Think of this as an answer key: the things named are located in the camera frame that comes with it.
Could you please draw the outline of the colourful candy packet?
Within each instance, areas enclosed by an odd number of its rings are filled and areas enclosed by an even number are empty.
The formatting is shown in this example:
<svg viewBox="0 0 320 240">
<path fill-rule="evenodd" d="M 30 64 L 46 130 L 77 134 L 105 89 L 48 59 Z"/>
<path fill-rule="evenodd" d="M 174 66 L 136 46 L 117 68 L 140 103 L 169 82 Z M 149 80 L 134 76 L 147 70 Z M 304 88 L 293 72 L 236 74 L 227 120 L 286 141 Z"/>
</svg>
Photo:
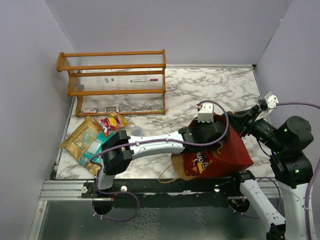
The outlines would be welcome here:
<svg viewBox="0 0 320 240">
<path fill-rule="evenodd" d="M 105 118 L 96 118 L 94 119 L 94 121 L 100 127 L 100 130 L 105 137 L 108 137 L 112 131 L 128 126 L 130 124 L 117 111 L 113 111 Z"/>
</svg>

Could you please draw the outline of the red paper bag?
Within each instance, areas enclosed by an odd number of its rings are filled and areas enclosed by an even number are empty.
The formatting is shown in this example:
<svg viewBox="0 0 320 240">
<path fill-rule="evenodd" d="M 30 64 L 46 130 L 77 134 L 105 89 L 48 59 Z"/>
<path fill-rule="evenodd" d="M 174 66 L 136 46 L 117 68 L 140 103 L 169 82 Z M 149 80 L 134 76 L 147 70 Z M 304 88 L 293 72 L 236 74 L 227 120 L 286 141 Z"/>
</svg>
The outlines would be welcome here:
<svg viewBox="0 0 320 240">
<path fill-rule="evenodd" d="M 228 132 L 221 142 L 208 146 L 205 150 L 195 151 L 191 153 L 203 151 L 216 151 L 217 153 L 219 153 L 217 159 L 222 162 L 223 172 L 225 173 L 225 176 L 223 177 L 229 177 L 233 173 L 244 171 L 248 167 L 253 165 L 253 161 L 250 158 L 243 140 L 240 136 L 238 136 L 238 134 L 231 126 L 228 127 Z M 182 179 L 185 181 L 206 179 L 185 175 L 183 167 L 183 154 L 189 153 L 171 155 L 171 166 L 173 167 L 174 172 L 177 175 L 176 179 Z"/>
</svg>

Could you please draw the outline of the teal snack packet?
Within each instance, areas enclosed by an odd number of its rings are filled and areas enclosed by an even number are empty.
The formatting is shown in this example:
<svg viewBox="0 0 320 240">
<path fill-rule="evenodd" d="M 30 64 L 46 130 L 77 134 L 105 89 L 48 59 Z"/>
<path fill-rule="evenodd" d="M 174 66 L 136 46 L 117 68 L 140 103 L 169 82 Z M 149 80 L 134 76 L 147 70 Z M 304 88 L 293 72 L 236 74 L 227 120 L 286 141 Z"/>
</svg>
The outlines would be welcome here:
<svg viewBox="0 0 320 240">
<path fill-rule="evenodd" d="M 99 165 L 101 164 L 102 157 L 98 156 L 92 160 L 93 163 L 90 162 L 92 156 L 100 153 L 102 151 L 102 144 L 104 144 L 109 138 L 111 138 L 114 133 L 110 133 L 108 136 L 105 136 L 103 132 L 100 132 L 95 140 L 91 143 L 89 148 L 80 156 L 78 159 L 78 163 L 85 167 L 87 170 L 94 172 L 95 169 L 99 169 Z"/>
</svg>

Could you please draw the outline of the gold chips bag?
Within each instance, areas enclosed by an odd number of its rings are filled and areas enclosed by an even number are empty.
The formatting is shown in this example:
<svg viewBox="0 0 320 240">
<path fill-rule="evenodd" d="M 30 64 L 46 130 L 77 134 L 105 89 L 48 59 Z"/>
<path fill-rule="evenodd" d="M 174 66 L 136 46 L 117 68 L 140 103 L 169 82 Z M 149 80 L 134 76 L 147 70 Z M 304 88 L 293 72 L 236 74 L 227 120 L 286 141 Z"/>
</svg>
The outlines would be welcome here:
<svg viewBox="0 0 320 240">
<path fill-rule="evenodd" d="M 78 163 L 80 156 L 89 148 L 100 132 L 100 127 L 90 116 L 87 116 L 59 147 L 67 150 Z M 95 176 L 99 169 L 95 168 L 94 172 L 91 170 L 88 171 Z"/>
</svg>

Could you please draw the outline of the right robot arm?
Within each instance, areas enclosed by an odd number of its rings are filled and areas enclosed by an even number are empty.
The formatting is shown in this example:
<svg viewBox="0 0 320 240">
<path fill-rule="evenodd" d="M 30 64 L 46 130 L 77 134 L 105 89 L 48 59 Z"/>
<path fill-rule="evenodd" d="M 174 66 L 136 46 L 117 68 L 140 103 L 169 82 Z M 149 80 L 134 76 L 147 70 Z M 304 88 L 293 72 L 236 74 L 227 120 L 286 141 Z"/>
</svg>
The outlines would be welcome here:
<svg viewBox="0 0 320 240">
<path fill-rule="evenodd" d="M 229 189 L 236 196 L 246 197 L 264 224 L 266 239 L 315 240 L 311 192 L 318 170 L 313 170 L 303 152 L 314 140 L 312 127 L 304 118 L 291 116 L 276 128 L 258 118 L 262 112 L 259 105 L 229 112 L 228 122 L 240 137 L 252 135 L 271 150 L 270 166 L 282 194 L 285 215 L 271 204 L 248 170 L 235 173 Z"/>
</svg>

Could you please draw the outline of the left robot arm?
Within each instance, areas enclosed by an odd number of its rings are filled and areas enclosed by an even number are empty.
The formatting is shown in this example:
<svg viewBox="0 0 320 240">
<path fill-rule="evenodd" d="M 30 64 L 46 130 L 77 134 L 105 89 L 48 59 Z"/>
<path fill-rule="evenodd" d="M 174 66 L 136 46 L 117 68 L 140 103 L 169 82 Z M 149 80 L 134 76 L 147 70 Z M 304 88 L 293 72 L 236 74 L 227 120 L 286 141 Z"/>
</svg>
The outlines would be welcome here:
<svg viewBox="0 0 320 240">
<path fill-rule="evenodd" d="M 165 135 L 129 136 L 120 130 L 101 146 L 101 169 L 93 191 L 106 197 L 113 186 L 116 175 L 127 170 L 133 160 L 158 154 L 189 154 L 219 145 L 228 134 L 228 125 L 222 122 L 196 122 L 193 127 L 183 127 Z"/>
</svg>

